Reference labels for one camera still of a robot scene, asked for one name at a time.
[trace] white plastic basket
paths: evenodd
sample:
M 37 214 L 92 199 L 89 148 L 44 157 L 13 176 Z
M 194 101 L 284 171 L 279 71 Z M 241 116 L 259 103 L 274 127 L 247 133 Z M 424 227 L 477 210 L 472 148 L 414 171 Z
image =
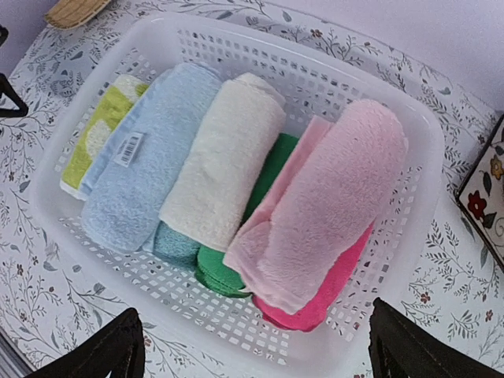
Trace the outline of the white plastic basket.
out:
M 182 61 L 206 61 L 226 77 L 252 72 L 287 99 L 285 132 L 300 136 L 312 115 L 337 120 L 346 104 L 374 98 L 391 108 L 409 139 L 406 166 L 390 206 L 327 320 L 315 331 L 287 332 L 261 319 L 249 299 L 207 290 L 190 273 L 150 254 L 116 254 L 80 227 L 83 203 L 58 185 L 80 131 L 109 83 L 130 73 L 151 82 Z M 201 17 L 166 13 L 142 20 L 89 75 L 46 150 L 31 185 L 34 214 L 88 272 L 141 313 L 226 365 L 256 376 L 349 376 L 369 345 L 372 301 L 392 305 L 418 261 L 441 182 L 443 134 L 430 111 L 381 80 L 274 35 Z

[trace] white towel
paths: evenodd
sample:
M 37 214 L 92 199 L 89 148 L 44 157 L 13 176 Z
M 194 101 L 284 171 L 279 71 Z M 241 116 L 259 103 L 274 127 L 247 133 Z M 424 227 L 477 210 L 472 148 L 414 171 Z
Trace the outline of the white towel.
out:
M 225 252 L 266 155 L 285 124 L 285 99 L 246 73 L 224 83 L 194 140 L 159 218 Z

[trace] barcode label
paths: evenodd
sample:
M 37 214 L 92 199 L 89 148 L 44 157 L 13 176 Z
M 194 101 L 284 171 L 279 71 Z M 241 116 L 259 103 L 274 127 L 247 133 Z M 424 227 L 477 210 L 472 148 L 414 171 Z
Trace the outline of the barcode label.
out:
M 122 144 L 117 150 L 116 157 L 113 159 L 118 165 L 127 168 L 135 157 L 136 151 L 139 149 L 143 134 L 139 132 L 131 132 L 124 138 Z

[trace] floral tablecloth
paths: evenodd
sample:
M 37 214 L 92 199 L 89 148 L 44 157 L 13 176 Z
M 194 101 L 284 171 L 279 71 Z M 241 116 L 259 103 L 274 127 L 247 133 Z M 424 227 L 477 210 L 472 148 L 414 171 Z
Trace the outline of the floral tablecloth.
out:
M 34 366 L 75 348 L 128 300 L 81 269 L 34 222 L 30 179 L 57 116 L 102 55 L 136 20 L 165 11 L 214 17 L 311 46 L 371 72 L 432 110 L 445 133 L 446 190 L 399 309 L 443 342 L 504 372 L 502 272 L 453 196 L 497 114 L 448 77 L 391 46 L 262 0 L 113 0 L 82 28 L 46 28 L 11 75 L 30 113 L 0 119 L 0 326 Z M 142 315 L 146 376 L 248 376 Z M 371 376 L 369 362 L 355 366 L 354 374 Z

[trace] rolled towel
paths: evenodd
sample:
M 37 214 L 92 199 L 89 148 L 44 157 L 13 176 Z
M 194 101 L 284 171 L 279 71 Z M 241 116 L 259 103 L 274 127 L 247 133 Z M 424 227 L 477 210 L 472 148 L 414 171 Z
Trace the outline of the rolled towel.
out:
M 179 268 L 195 270 L 200 246 L 200 243 L 159 222 L 152 253 Z
M 254 185 L 249 202 L 246 204 L 242 223 L 244 223 L 259 206 L 268 193 L 275 178 L 294 150 L 298 139 L 287 134 L 280 134 L 262 167 L 258 181 Z M 245 285 L 239 274 L 222 263 L 224 253 L 201 246 L 198 252 L 198 270 L 196 279 L 210 290 L 232 298 L 243 298 L 250 293 L 243 292 Z
M 402 126 L 378 102 L 353 102 L 335 127 L 327 123 L 314 117 L 224 257 L 248 290 L 290 315 L 375 220 L 406 159 Z M 330 129 L 313 137 L 321 125 Z
M 61 189 L 77 199 L 87 199 L 91 193 L 88 185 L 85 184 L 88 169 L 100 154 L 110 134 L 140 99 L 147 87 L 147 84 L 133 76 L 119 75 L 117 77 L 87 122 L 70 162 L 61 175 Z
M 327 316 L 329 306 L 338 298 L 339 293 L 357 267 L 371 232 L 372 225 L 365 230 L 364 234 L 353 246 L 339 256 L 315 297 L 294 315 L 289 315 L 281 309 L 268 306 L 258 296 L 254 296 L 252 300 L 256 307 L 263 312 L 263 319 L 283 329 L 303 332 L 310 332 L 322 324 Z
M 159 218 L 204 246 L 226 251 L 266 155 L 284 127 L 284 103 L 251 73 L 226 81 Z
M 128 252 L 149 239 L 221 85 L 213 70 L 183 63 L 155 80 L 135 104 L 120 125 L 131 132 L 82 211 L 83 229 L 96 243 Z

